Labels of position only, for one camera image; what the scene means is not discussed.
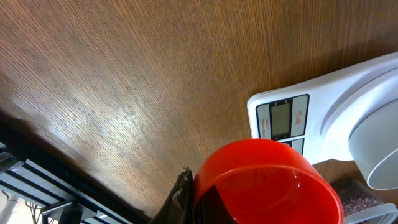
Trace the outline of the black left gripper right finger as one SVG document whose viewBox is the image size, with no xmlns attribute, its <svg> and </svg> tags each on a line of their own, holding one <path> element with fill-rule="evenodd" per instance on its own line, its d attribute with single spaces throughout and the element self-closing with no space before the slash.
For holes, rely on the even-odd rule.
<svg viewBox="0 0 398 224">
<path fill-rule="evenodd" d="M 236 224 L 215 185 L 198 201 L 195 209 L 196 224 Z"/>
</svg>

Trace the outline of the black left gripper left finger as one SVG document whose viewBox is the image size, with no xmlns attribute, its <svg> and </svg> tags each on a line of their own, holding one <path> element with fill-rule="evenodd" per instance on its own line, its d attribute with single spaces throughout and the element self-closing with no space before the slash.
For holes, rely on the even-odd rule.
<svg viewBox="0 0 398 224">
<path fill-rule="evenodd" d="M 193 223 L 193 176 L 189 167 L 183 168 L 163 206 L 149 224 Z"/>
</svg>

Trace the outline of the orange measuring scoop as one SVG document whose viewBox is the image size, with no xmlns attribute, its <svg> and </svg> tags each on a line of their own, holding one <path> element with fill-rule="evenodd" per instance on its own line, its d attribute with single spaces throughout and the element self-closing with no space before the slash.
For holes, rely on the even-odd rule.
<svg viewBox="0 0 398 224">
<path fill-rule="evenodd" d="M 343 206 L 331 185 L 290 146 L 245 139 L 211 154 L 194 178 L 193 219 L 212 186 L 236 223 L 343 223 Z"/>
</svg>

